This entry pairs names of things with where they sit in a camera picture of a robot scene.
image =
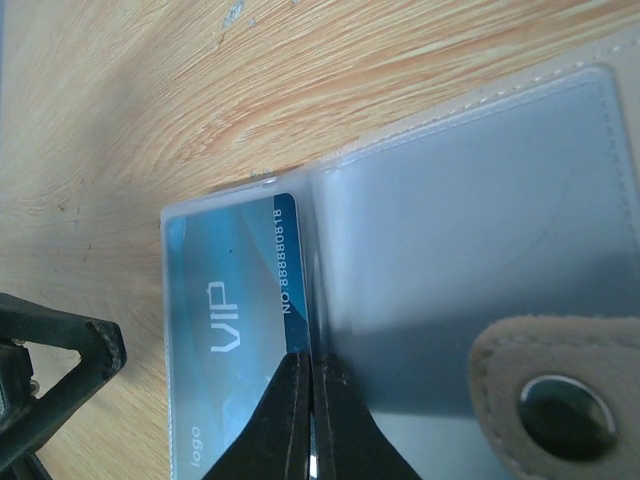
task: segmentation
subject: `wood grain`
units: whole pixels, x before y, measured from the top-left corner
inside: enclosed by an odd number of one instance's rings
[[[633,1],[11,1],[0,291],[111,319],[129,364],[41,451],[168,476],[159,212],[640,20]],[[35,354],[47,384],[74,357]]]

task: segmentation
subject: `card holder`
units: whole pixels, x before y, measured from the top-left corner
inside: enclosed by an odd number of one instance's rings
[[[509,316],[640,316],[638,32],[285,175],[165,208],[169,382],[180,362],[207,358],[176,353],[167,225],[291,193],[314,356],[335,352],[351,366],[378,425],[424,478],[511,478],[471,404],[476,337]],[[212,408],[194,395],[170,391],[173,478],[198,478],[181,467],[192,453],[188,432],[175,434],[188,430],[187,406]],[[207,452],[203,465],[222,451]]]

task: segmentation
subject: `scratch mark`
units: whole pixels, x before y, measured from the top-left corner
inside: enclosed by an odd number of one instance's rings
[[[222,22],[222,29],[224,30],[226,28],[229,28],[229,26],[238,19],[243,9],[244,0],[235,0],[235,2],[233,2],[233,5],[231,5],[231,8],[227,12],[227,16],[224,17],[224,21]]]

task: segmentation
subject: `blue card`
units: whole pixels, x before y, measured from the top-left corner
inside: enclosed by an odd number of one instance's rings
[[[173,217],[165,242],[172,478],[200,480],[285,353],[310,349],[296,202]]]

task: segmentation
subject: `beige leather strap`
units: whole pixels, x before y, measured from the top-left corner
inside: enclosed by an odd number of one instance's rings
[[[527,433],[518,410],[523,389],[533,379],[549,375],[586,386],[608,408],[615,440],[604,454],[592,460],[558,458]],[[640,478],[640,319],[500,321],[473,346],[470,383],[482,430],[516,478]]]

